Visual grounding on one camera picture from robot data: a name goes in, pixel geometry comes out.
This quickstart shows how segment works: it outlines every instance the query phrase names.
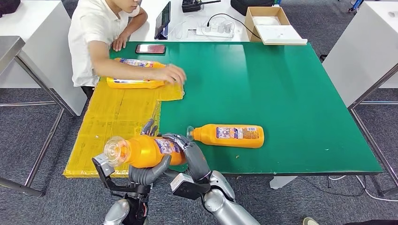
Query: bottle cap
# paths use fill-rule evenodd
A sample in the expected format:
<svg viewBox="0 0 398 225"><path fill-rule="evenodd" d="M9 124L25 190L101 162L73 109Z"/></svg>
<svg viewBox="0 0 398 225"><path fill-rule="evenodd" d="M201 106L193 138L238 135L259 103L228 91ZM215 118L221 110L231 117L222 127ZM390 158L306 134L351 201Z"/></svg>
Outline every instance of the bottle cap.
<svg viewBox="0 0 398 225"><path fill-rule="evenodd" d="M130 146L122 137L111 137L104 146L104 154L108 157L111 166L119 166L130 155Z"/></svg>
<svg viewBox="0 0 398 225"><path fill-rule="evenodd" d="M190 142L193 141L193 130L194 128L192 126L187 127L187 138Z"/></svg>

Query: man's hand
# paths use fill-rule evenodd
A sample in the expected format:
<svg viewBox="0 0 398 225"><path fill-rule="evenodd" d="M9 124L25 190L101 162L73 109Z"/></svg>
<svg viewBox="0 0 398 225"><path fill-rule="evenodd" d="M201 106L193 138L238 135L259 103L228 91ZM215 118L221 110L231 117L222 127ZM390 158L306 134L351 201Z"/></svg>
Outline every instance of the man's hand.
<svg viewBox="0 0 398 225"><path fill-rule="evenodd" d="M162 80L170 83L180 83L184 84L186 80L186 75L183 69L174 66L173 64L168 64L164 68L153 69L152 80Z"/></svg>
<svg viewBox="0 0 398 225"><path fill-rule="evenodd" d="M120 51L123 48L126 47L126 43L127 43L127 38L129 37L129 35L126 35L124 32L122 32L119 37L113 41L112 43L112 48L113 50Z"/></svg>

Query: orange bottle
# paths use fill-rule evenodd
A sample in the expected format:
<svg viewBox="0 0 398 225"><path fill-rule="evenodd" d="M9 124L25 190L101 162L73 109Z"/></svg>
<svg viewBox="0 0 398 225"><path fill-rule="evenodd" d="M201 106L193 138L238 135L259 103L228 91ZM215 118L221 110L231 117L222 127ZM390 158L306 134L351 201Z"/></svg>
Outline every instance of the orange bottle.
<svg viewBox="0 0 398 225"><path fill-rule="evenodd" d="M155 61L146 61L146 60L134 60L134 59L122 59L116 58L118 62L126 63L136 67L147 67L147 68L163 68L166 65L161 64L160 62ZM164 81L157 80L123 80L123 79L114 79L111 77L107 77L108 86L115 89L132 89L132 88L158 88L160 86L165 85Z"/></svg>
<svg viewBox="0 0 398 225"><path fill-rule="evenodd" d="M114 136L105 144L104 154L112 166L129 163L136 168L154 167L166 154L171 155L170 165L185 163L185 155L176 144L162 137L148 135L129 140Z"/></svg>
<svg viewBox="0 0 398 225"><path fill-rule="evenodd" d="M207 124L187 128L188 139L208 145L259 148L264 143L264 130L255 125Z"/></svg>

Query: green table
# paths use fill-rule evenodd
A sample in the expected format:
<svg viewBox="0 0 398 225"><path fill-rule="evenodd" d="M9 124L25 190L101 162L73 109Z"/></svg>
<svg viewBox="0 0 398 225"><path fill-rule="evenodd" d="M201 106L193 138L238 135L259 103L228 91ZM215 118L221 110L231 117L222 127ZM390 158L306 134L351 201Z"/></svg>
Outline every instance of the green table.
<svg viewBox="0 0 398 225"><path fill-rule="evenodd" d="M186 134L188 125L208 123L264 128L259 149L198 143L211 169L283 176L382 172L311 45L163 43L164 55L135 54L137 42L111 52L112 58L173 63L187 73L184 99L162 102L162 133Z"/></svg>

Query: bottle lying on table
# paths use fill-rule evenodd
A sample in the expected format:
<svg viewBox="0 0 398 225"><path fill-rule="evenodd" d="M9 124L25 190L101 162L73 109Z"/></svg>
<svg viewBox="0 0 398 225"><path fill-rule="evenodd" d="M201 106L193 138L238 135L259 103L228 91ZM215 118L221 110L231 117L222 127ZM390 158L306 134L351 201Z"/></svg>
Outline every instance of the bottle lying on table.
<svg viewBox="0 0 398 225"><path fill-rule="evenodd" d="M116 58L118 62L126 63L136 67L147 67L147 68L163 68L166 65L161 64L155 61L146 61L146 60L133 60L133 59L122 59ZM157 80L123 80L123 79L114 79L111 77L107 77L108 86L115 89L133 89L133 88L150 88L155 89L160 86L165 85L165 81L157 81Z"/></svg>
<svg viewBox="0 0 398 225"><path fill-rule="evenodd" d="M207 124L187 128L188 139L208 145L259 148L264 143L264 130L255 125Z"/></svg>

